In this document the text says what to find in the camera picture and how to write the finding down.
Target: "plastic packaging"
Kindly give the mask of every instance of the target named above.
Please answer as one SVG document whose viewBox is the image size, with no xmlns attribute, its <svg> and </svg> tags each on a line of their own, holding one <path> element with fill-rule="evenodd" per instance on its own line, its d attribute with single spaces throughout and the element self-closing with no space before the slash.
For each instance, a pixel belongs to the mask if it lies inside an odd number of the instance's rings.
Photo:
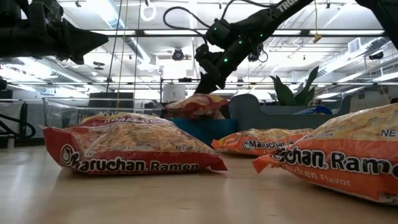
<svg viewBox="0 0 398 224">
<path fill-rule="evenodd" d="M 398 205 L 398 104 L 327 121 L 287 149 L 254 161 L 339 192 Z"/>
<path fill-rule="evenodd" d="M 167 118 L 201 117 L 223 119 L 220 108 L 227 104 L 228 100 L 216 95 L 194 94 L 185 100 L 166 105 Z"/>
<path fill-rule="evenodd" d="M 100 114 L 73 128 L 45 128 L 62 167 L 88 174 L 166 174 L 226 170 L 217 153 L 173 122 L 145 114 Z"/>
<path fill-rule="evenodd" d="M 214 140 L 211 145 L 217 152 L 261 156 L 293 144 L 311 131 L 312 129 L 250 129 Z"/>
<path fill-rule="evenodd" d="M 333 114 L 326 106 L 318 105 L 314 108 L 299 111 L 295 114 Z"/>
</svg>

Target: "wooden table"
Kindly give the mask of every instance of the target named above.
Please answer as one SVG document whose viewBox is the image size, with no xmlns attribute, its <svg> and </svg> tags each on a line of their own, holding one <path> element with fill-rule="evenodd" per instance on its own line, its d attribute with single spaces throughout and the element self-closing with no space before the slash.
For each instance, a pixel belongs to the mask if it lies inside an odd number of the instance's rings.
<svg viewBox="0 0 398 224">
<path fill-rule="evenodd" d="M 62 170 L 43 147 L 0 150 L 0 223 L 397 223 L 398 208 L 309 184 L 252 158 L 229 172 L 89 177 Z"/>
</svg>

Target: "maruchan ramen package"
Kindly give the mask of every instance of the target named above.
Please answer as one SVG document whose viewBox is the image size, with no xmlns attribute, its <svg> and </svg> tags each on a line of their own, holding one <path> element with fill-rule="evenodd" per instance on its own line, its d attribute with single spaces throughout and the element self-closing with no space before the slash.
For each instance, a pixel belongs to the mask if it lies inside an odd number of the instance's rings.
<svg viewBox="0 0 398 224">
<path fill-rule="evenodd" d="M 166 174 L 226 170 L 206 144 L 173 122 L 144 114 L 100 114 L 73 128 L 45 128 L 45 145 L 62 167 L 88 174 Z"/>
<path fill-rule="evenodd" d="M 254 161 L 311 183 L 398 205 L 398 104 L 333 118 L 287 149 Z"/>
<path fill-rule="evenodd" d="M 223 119 L 220 108 L 227 103 L 228 100 L 220 96 L 198 93 L 185 100 L 166 105 L 165 109 L 168 118 Z"/>
<path fill-rule="evenodd" d="M 211 146 L 218 152 L 261 156 L 299 140 L 312 129 L 250 129 L 214 140 Z"/>
</svg>

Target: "blue container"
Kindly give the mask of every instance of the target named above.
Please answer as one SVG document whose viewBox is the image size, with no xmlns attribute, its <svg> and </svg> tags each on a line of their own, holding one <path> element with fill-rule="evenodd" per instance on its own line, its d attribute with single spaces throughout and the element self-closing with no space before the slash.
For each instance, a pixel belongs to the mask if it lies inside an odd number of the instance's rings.
<svg viewBox="0 0 398 224">
<path fill-rule="evenodd" d="M 201 140 L 208 146 L 216 139 L 219 140 L 236 132 L 237 122 L 235 119 L 199 119 L 170 118 L 177 127 Z"/>
</svg>

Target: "orange ramen package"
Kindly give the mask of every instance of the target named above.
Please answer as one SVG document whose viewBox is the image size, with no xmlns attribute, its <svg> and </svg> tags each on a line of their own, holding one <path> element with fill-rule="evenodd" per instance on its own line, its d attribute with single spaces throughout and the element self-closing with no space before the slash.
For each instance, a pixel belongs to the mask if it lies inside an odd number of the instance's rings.
<svg viewBox="0 0 398 224">
<path fill-rule="evenodd" d="M 45 146 L 60 166 L 87 174 L 226 170 L 212 148 L 155 116 L 100 114 L 72 128 L 43 132 Z"/>
<path fill-rule="evenodd" d="M 227 104 L 228 100 L 216 96 L 197 93 L 185 100 L 166 105 L 168 118 L 191 118 L 203 116 L 213 119 L 223 119 L 220 108 Z"/>
<path fill-rule="evenodd" d="M 261 156 L 257 172 L 281 167 L 311 183 L 398 205 L 398 104 L 327 121 L 286 149 Z"/>
<path fill-rule="evenodd" d="M 311 131 L 312 129 L 250 129 L 213 140 L 211 145 L 218 152 L 261 156 L 293 144 Z"/>
</svg>

